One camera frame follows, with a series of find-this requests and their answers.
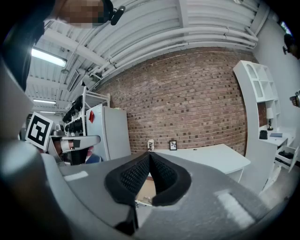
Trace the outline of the white desk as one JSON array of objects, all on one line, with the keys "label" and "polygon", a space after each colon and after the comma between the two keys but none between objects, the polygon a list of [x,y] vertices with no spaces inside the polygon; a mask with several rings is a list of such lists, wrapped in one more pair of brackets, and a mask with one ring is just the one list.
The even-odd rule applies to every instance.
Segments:
[{"label": "white desk", "polygon": [[240,181],[244,168],[250,164],[247,158],[225,144],[178,150],[156,149],[155,152],[216,168],[236,182]]}]

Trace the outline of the blue chair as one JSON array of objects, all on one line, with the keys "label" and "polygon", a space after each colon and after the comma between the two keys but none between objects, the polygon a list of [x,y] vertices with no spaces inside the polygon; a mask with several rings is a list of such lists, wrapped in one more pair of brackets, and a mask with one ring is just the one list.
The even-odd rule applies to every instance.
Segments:
[{"label": "blue chair", "polygon": [[85,163],[86,164],[93,164],[93,163],[100,163],[102,162],[102,158],[96,154],[91,154],[90,156],[87,157]]}]

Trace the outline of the long ceiling light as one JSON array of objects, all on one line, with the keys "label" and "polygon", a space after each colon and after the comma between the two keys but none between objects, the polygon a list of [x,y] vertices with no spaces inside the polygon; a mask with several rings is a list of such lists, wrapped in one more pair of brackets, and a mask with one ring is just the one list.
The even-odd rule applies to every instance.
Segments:
[{"label": "long ceiling light", "polygon": [[60,66],[62,68],[64,68],[67,64],[67,60],[65,58],[62,58],[55,54],[51,54],[49,52],[45,52],[45,51],[35,48],[35,47],[33,47],[31,50],[31,56],[41,59],[41,60],[44,60],[44,61],[47,61],[47,62],[50,62],[50,63]]}]

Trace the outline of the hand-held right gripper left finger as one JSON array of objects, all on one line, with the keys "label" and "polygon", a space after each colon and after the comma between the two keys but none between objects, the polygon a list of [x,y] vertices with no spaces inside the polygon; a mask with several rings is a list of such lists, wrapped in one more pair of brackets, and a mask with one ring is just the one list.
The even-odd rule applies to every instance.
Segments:
[{"label": "hand-held right gripper left finger", "polygon": [[106,175],[113,169],[132,163],[143,152],[115,160],[74,166],[58,166],[44,154],[45,171],[55,200],[72,228],[115,228],[133,212],[141,227],[150,214],[149,206],[132,207],[114,201],[105,187]]}]

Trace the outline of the person's black clothed body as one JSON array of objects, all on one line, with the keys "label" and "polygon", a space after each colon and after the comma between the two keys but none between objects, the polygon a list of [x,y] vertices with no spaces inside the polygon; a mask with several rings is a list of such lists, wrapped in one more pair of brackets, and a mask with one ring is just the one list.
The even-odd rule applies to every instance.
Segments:
[{"label": "person's black clothed body", "polygon": [[44,32],[44,21],[24,21],[13,26],[2,44],[1,55],[23,91],[26,91],[32,48]]}]

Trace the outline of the tall pale grey cabinet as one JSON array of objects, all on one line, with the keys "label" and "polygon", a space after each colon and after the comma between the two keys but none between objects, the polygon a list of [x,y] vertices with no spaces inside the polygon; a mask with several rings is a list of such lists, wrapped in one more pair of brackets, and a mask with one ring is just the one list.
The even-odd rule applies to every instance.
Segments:
[{"label": "tall pale grey cabinet", "polygon": [[93,123],[87,120],[87,135],[98,135],[101,142],[94,146],[94,153],[103,161],[131,155],[127,112],[125,110],[97,105],[87,111],[95,114]]}]

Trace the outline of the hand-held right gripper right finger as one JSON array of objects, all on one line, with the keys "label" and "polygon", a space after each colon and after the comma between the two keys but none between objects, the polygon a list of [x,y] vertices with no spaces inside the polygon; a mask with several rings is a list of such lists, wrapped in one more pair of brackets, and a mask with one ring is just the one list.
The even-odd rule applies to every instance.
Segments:
[{"label": "hand-held right gripper right finger", "polygon": [[174,205],[153,207],[138,240],[265,240],[279,209],[210,166],[163,155],[191,176],[189,190]]}]

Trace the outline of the white bookshelf unit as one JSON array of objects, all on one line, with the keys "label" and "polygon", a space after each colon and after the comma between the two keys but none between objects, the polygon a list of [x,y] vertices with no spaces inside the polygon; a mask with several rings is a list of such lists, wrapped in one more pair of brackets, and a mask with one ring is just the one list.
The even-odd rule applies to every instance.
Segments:
[{"label": "white bookshelf unit", "polygon": [[[270,187],[280,169],[292,170],[300,161],[300,144],[293,147],[296,129],[281,125],[278,93],[267,66],[241,60],[233,68],[238,80],[247,113],[247,147],[250,160],[240,183],[256,194]],[[268,131],[266,109],[271,107],[274,118]],[[260,130],[268,131],[268,139],[259,139]]]}]

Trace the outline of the small table lamp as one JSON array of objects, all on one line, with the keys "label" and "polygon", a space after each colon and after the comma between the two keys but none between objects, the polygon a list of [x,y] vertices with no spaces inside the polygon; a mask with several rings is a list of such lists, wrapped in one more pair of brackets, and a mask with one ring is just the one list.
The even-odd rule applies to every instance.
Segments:
[{"label": "small table lamp", "polygon": [[269,108],[266,109],[266,117],[267,117],[268,125],[269,125],[269,127],[267,128],[267,130],[268,131],[272,131],[273,130],[272,119],[274,118],[274,115],[273,115],[273,110],[272,110],[271,107],[269,107]]}]

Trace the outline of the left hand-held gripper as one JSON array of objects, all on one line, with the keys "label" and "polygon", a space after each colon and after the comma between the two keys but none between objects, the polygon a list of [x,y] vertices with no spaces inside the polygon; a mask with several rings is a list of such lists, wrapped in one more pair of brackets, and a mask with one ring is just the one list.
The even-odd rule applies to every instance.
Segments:
[{"label": "left hand-held gripper", "polygon": [[101,138],[98,135],[68,137],[62,125],[34,112],[25,141],[36,146],[41,153],[52,155],[58,165],[81,165],[91,157],[93,146],[99,144]]}]

